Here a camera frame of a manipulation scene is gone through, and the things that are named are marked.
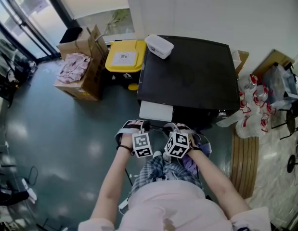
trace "small cardboard box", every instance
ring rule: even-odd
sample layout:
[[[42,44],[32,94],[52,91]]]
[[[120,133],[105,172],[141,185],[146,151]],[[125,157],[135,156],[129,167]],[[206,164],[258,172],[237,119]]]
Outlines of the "small cardboard box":
[[[99,101],[102,98],[102,71],[109,51],[97,26],[89,28],[91,35],[85,26],[82,29],[76,40],[59,44],[58,48],[63,60],[74,52],[91,57],[87,71],[80,81],[63,83],[56,80],[54,85],[74,99]]]
[[[104,62],[98,64],[94,59],[89,63],[85,75],[80,81],[63,83],[56,80],[55,87],[74,99],[100,101],[102,99],[101,79]]]

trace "checkered shorts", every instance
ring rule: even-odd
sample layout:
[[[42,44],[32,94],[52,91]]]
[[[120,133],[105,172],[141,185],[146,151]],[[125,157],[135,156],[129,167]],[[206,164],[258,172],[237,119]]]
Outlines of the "checkered shorts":
[[[146,162],[131,188],[129,197],[144,185],[159,180],[185,180],[202,189],[198,178],[180,165],[165,162],[159,155]]]

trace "white shoe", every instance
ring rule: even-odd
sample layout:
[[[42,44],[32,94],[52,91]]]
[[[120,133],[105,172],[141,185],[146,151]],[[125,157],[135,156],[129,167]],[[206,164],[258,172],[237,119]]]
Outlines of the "white shoe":
[[[160,151],[156,151],[153,154],[153,158],[155,158],[156,156],[161,156],[161,155],[162,155],[162,153]]]
[[[35,200],[31,198],[30,196],[28,197],[28,200],[30,200],[34,205],[35,205]]]
[[[38,200],[38,197],[37,197],[37,195],[34,193],[34,191],[32,190],[32,188],[29,188],[29,189],[27,190],[27,192],[28,192],[29,196],[30,196],[31,198],[33,198],[34,201],[37,201],[37,200]]]
[[[171,156],[167,155],[166,152],[163,153],[163,159],[169,163],[171,163]]]
[[[22,179],[22,183],[23,183],[23,185],[25,187],[25,190],[28,191],[29,188],[28,188],[28,185],[27,185],[26,180],[25,179]]]

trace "pink cloth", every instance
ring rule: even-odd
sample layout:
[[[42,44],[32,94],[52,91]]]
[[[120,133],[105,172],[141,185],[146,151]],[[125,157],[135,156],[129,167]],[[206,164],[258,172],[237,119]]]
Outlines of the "pink cloth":
[[[85,74],[91,58],[82,53],[72,53],[66,55],[61,63],[62,69],[57,79],[63,83],[78,81]]]
[[[266,207],[239,213],[228,220],[222,209],[205,199],[203,191],[182,180],[157,181],[140,188],[129,199],[129,211],[119,231],[270,231]],[[114,231],[106,219],[82,222],[79,231]]]

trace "shirt sleeve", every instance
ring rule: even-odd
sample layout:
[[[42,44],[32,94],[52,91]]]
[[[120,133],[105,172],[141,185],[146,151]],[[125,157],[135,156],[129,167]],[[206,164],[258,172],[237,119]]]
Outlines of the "shirt sleeve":
[[[234,215],[230,219],[234,231],[271,231],[269,209],[261,207]]]
[[[95,218],[81,222],[78,231],[114,231],[113,223],[107,219]]]

